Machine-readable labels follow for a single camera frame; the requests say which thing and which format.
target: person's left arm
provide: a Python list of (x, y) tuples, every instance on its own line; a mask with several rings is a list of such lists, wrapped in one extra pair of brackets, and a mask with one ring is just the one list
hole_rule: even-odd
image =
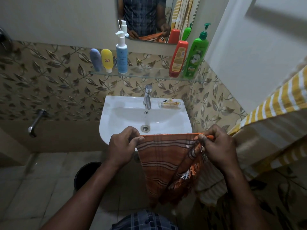
[(120, 134), (112, 135), (108, 147), (108, 159), (41, 230), (88, 230), (106, 186), (131, 160), (136, 145), (143, 139), (139, 131), (131, 126)]
[(171, 27), (166, 22), (165, 16), (166, 0), (158, 0), (157, 5), (157, 28), (164, 32), (164, 36), (169, 36)]

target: plaid shirt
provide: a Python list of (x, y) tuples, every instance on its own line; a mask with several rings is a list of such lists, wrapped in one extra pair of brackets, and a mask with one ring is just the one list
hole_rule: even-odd
[(155, 34), (157, 31), (157, 5), (165, 7), (166, 0), (123, 0), (124, 20), (129, 30), (139, 37)]
[(178, 230), (178, 227), (164, 216), (148, 210), (139, 211), (113, 224), (111, 230)]

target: mirror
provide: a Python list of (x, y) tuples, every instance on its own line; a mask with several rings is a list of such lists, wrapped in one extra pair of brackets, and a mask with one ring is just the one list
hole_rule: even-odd
[(199, 0), (117, 0), (118, 26), (127, 28), (131, 40), (177, 44), (189, 36), (198, 4)]

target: hand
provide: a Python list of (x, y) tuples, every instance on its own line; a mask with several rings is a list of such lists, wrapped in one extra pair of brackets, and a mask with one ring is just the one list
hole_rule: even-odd
[[(204, 135), (214, 135), (214, 143)], [(204, 135), (199, 134), (198, 139), (206, 148), (208, 159), (223, 174), (232, 173), (240, 168), (237, 158), (236, 145), (233, 138), (222, 130), (218, 125), (212, 125)]]
[(164, 37), (167, 37), (167, 36), (169, 36), (169, 34), (170, 34), (171, 27), (170, 27), (167, 23), (164, 23), (164, 24), (161, 26), (161, 31), (163, 32), (162, 35), (163, 35)]
[(138, 38), (138, 34), (134, 30), (129, 30), (128, 34), (129, 38), (134, 38), (134, 39)]
[(132, 126), (112, 135), (108, 148), (108, 162), (120, 169), (131, 160), (136, 145), (143, 140), (144, 137)]

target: trash bin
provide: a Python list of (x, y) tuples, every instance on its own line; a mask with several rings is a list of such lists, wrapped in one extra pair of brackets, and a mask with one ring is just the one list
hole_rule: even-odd
[(74, 179), (74, 187), (76, 191), (78, 191), (91, 178), (91, 176), (93, 176), (99, 166), (101, 166), (101, 162), (94, 161), (79, 169)]

